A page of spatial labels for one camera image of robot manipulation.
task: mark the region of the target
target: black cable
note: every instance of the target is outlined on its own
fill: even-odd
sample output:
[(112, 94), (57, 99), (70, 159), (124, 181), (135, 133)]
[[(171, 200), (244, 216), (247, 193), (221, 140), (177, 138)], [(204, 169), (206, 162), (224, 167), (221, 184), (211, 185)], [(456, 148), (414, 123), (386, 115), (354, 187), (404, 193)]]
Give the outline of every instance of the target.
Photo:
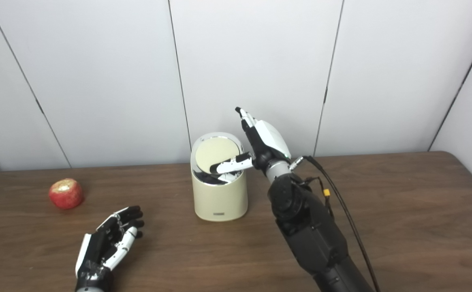
[(330, 213), (330, 216), (332, 218), (335, 218), (335, 215), (333, 214), (333, 209), (331, 208), (331, 204), (330, 204), (330, 196), (326, 196), (324, 194), (324, 184), (322, 182), (322, 180), (320, 179), (320, 177), (309, 177), (307, 179), (304, 180), (304, 183), (306, 185), (310, 185), (310, 183), (312, 183), (312, 181), (314, 180), (318, 180), (319, 181), (319, 185), (320, 185), (320, 191), (322, 192), (322, 195), (324, 196), (324, 205), (326, 206), (326, 208), (328, 209), (329, 213)]
[(351, 229), (353, 229), (353, 233), (355, 234), (355, 237), (358, 242), (358, 246), (360, 246), (360, 251), (362, 251), (362, 255), (364, 256), (365, 264), (367, 265), (367, 269), (369, 270), (369, 274), (371, 274), (371, 279), (373, 280), (373, 285), (376, 290), (376, 292), (380, 292), (380, 286), (378, 285), (378, 281), (376, 279), (376, 275), (374, 274), (373, 266), (371, 265), (371, 261), (369, 260), (369, 256), (367, 255), (367, 252), (365, 251), (364, 244), (362, 242), (362, 239), (360, 238), (360, 235), (358, 234), (357, 227), (355, 226), (355, 222), (353, 221), (353, 218), (351, 218), (351, 213), (349, 213), (349, 210), (347, 209), (346, 203), (344, 202), (344, 199), (340, 195), (340, 192), (338, 192), (338, 189), (336, 188), (336, 185), (333, 183), (331, 180), (330, 176), (328, 173), (324, 170), (322, 165), (320, 165), (313, 157), (311, 156), (304, 156), (304, 159), (308, 160), (311, 164), (313, 164), (320, 172), (324, 175), (328, 183), (330, 184), (331, 188), (335, 192), (336, 197), (338, 198), (338, 201), (342, 205), (342, 209), (344, 210), (347, 220), (349, 221), (349, 224), (351, 224)]

